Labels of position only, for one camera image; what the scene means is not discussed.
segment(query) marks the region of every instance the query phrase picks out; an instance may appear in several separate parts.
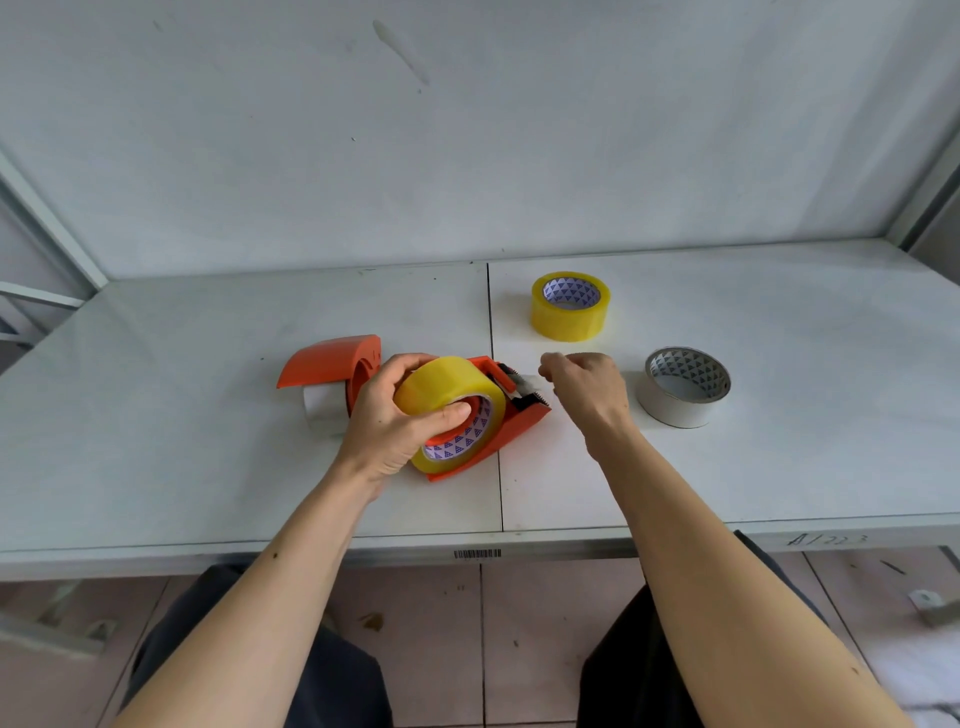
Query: dark pants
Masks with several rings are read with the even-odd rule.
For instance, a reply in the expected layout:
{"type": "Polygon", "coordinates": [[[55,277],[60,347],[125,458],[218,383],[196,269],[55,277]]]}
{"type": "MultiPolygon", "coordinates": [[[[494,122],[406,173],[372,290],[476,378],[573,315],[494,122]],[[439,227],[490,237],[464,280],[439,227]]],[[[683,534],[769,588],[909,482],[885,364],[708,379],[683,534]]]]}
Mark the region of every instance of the dark pants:
{"type": "MultiPolygon", "coordinates": [[[[745,536],[740,541],[806,604],[780,567],[745,536]]],[[[170,608],[140,647],[124,704],[150,679],[242,570],[208,569],[170,608]]],[[[393,718],[376,660],[321,628],[287,715],[287,728],[390,728],[393,718]]],[[[644,587],[584,664],[578,728],[701,728],[684,681],[644,587]]]]}

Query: wrist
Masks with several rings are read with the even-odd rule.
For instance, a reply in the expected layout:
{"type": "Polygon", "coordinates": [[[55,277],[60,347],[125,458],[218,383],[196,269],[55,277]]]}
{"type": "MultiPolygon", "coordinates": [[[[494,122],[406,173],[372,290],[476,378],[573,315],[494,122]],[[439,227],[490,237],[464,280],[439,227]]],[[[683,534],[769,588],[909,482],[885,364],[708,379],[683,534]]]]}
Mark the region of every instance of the wrist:
{"type": "Polygon", "coordinates": [[[350,492],[370,502],[383,485],[383,475],[352,458],[337,457],[320,481],[323,490],[350,492]]]}
{"type": "Polygon", "coordinates": [[[638,442],[646,442],[629,412],[603,420],[590,430],[585,440],[590,456],[601,466],[633,451],[638,442]]]}

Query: yellow tape roll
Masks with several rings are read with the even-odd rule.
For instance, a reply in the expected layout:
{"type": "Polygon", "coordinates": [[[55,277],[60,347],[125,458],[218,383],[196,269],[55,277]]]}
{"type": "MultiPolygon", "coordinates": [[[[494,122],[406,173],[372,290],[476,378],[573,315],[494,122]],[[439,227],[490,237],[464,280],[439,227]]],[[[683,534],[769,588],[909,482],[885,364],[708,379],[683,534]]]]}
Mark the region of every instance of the yellow tape roll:
{"type": "Polygon", "coordinates": [[[530,323],[555,341],[584,341],[600,333],[610,288],[586,273],[560,271],[537,279],[531,289],[530,323]]]}
{"type": "Polygon", "coordinates": [[[479,399],[476,415],[445,442],[425,445],[414,455],[422,473],[447,473],[466,463],[503,423],[507,398],[479,369],[459,356],[441,356],[410,374],[396,389],[394,402],[408,415],[433,412],[467,397],[479,399]]]}

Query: left hand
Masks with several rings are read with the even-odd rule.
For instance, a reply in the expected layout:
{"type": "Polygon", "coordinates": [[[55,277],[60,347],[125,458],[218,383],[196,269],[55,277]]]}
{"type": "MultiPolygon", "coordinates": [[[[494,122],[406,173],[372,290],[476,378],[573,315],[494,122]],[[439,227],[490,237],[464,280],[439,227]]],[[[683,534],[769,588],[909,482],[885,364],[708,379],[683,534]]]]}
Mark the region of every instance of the left hand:
{"type": "Polygon", "coordinates": [[[394,404],[396,388],[407,374],[435,358],[427,353],[392,356],[360,390],[331,470],[341,469],[371,485],[371,500],[383,491],[386,478],[406,465],[427,440],[462,423],[470,413],[470,405],[462,401],[416,417],[394,404]]]}

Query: patterned tape core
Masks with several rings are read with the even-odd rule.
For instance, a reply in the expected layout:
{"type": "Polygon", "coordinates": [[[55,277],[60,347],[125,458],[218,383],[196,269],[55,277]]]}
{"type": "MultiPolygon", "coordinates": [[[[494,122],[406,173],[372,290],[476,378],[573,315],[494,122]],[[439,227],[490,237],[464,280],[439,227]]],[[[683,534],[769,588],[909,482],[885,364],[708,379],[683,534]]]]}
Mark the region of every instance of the patterned tape core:
{"type": "Polygon", "coordinates": [[[696,349],[660,349],[647,360],[647,371],[679,400],[717,401],[730,392],[730,375],[723,364],[696,349]]]}
{"type": "Polygon", "coordinates": [[[480,407],[477,409],[476,416],[459,435],[455,435],[448,442],[442,445],[423,446],[423,454],[431,460],[449,460],[451,457],[461,455],[474,445],[477,440],[486,431],[490,425],[490,415],[493,412],[493,403],[483,395],[480,397],[480,407]]]}
{"type": "Polygon", "coordinates": [[[600,303],[600,289],[588,280],[560,277],[543,285],[543,297],[558,308],[581,310],[600,303]]]}

